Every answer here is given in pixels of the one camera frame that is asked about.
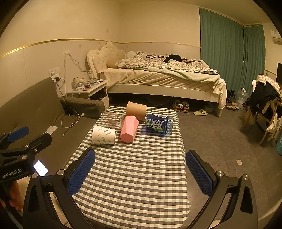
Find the sofa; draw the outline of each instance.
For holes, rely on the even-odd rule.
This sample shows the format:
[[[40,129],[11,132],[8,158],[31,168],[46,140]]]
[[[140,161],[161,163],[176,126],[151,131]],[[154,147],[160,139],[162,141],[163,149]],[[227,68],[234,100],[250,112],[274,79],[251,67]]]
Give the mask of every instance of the sofa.
[[[51,134],[51,145],[35,156],[35,162],[40,160],[48,169],[48,175],[65,167],[105,109],[102,101],[74,97],[66,99],[79,115],[84,113],[78,123],[71,128],[63,128],[61,120],[63,126],[68,127],[75,119],[77,120],[78,115],[66,105],[63,97],[58,97],[55,83],[50,77],[31,86],[0,107],[0,133],[10,133],[24,126],[29,128],[29,134],[12,143],[9,149],[28,144],[50,126],[58,127]]]

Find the paper scrap on floor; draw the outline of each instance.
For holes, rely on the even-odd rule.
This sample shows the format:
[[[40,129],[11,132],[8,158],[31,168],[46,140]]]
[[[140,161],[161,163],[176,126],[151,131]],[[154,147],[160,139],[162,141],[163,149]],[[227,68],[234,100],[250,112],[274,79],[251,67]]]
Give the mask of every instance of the paper scrap on floor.
[[[50,126],[44,133],[48,133],[51,135],[57,128],[57,126]]]
[[[236,160],[238,165],[242,165],[242,161],[241,160]]]

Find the nightstand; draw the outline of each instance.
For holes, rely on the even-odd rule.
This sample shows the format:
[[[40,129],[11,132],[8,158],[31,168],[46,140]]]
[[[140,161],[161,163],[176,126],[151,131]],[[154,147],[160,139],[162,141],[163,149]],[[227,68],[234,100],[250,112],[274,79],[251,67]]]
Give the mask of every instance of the nightstand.
[[[104,80],[102,83],[91,86],[87,91],[71,89],[66,92],[67,96],[84,98],[84,99],[93,99],[101,100],[105,104],[105,110],[109,108],[109,96],[107,92],[107,80]]]

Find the ceiling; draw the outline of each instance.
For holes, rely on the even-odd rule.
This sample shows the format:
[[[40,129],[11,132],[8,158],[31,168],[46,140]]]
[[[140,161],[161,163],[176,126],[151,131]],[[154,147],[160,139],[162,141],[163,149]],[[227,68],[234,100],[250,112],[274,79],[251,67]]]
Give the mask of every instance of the ceiling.
[[[118,0],[120,3],[145,2],[154,0]],[[253,0],[157,0],[182,2],[211,9],[226,15],[243,25],[271,22],[264,11]]]

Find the power outlet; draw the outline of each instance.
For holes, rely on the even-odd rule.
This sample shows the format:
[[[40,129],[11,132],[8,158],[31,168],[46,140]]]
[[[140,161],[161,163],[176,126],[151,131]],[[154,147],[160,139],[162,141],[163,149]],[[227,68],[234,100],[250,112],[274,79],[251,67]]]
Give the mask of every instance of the power outlet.
[[[56,79],[55,79],[56,77],[60,77],[59,74],[56,74],[56,75],[52,76],[52,80],[54,80],[54,83],[56,82]]]
[[[50,77],[52,77],[56,74],[61,74],[60,67],[49,69],[48,72],[49,72]]]

